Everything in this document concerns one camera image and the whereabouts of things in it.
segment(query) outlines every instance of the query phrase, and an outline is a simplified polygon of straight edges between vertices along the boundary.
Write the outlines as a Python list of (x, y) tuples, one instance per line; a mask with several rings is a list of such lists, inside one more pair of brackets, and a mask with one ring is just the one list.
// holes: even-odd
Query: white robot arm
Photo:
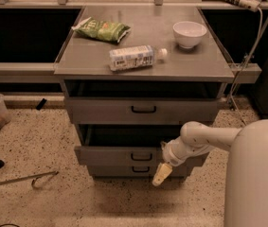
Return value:
[(268, 120), (242, 129), (184, 125), (180, 137), (163, 146), (163, 159), (153, 178), (161, 184), (188, 157), (214, 147), (229, 151), (225, 189), (225, 227), (268, 226)]

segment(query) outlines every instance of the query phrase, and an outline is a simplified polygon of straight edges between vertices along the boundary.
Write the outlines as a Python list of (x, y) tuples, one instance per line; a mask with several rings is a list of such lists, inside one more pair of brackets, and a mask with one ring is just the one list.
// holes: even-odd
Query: speckled floor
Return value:
[[(237, 99), (247, 123), (258, 120), (246, 98)], [(31, 180), (0, 186), (0, 225), (21, 227), (223, 226), (227, 153), (214, 149), (204, 166), (185, 181), (93, 179), (79, 166), (79, 144), (64, 109), (9, 109), (0, 130), (0, 181), (58, 170), (35, 186)], [(236, 112), (223, 105), (215, 127), (241, 127)]]

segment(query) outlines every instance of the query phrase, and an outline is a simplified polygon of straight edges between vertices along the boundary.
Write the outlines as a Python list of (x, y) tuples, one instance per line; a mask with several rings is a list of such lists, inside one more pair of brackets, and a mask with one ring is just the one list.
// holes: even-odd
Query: drawer handle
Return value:
[(156, 107), (153, 106), (153, 109), (151, 109), (151, 110), (136, 110), (134, 108), (134, 106), (132, 106), (132, 112), (135, 113), (135, 114), (142, 114), (142, 113), (143, 114), (153, 114), (153, 113), (156, 112)]
[(133, 169), (133, 172), (134, 173), (146, 173), (146, 172), (149, 172), (150, 171), (150, 167), (149, 166), (145, 166), (145, 168), (140, 168), (140, 169), (135, 169), (135, 167), (133, 166), (132, 167)]
[(150, 154), (149, 158), (145, 158), (145, 159), (138, 159), (138, 158), (134, 158), (134, 155), (131, 154), (132, 160), (133, 161), (137, 161), (137, 162), (149, 162), (152, 160), (152, 154)]

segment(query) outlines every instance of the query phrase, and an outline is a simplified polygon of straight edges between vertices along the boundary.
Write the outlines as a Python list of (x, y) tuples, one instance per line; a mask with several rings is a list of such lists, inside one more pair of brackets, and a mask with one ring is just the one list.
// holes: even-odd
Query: bottle cap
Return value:
[(159, 49), (158, 50), (158, 59), (159, 60), (163, 60), (164, 58), (166, 58), (168, 55), (168, 50), (167, 49)]

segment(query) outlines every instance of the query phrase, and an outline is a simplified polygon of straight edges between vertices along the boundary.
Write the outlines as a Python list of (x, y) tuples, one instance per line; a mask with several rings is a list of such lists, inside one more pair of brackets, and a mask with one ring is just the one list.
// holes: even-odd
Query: green chip bag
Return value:
[(98, 21), (92, 17), (79, 22), (77, 26), (72, 26), (72, 29), (84, 37), (114, 43), (119, 43), (131, 30), (122, 23)]

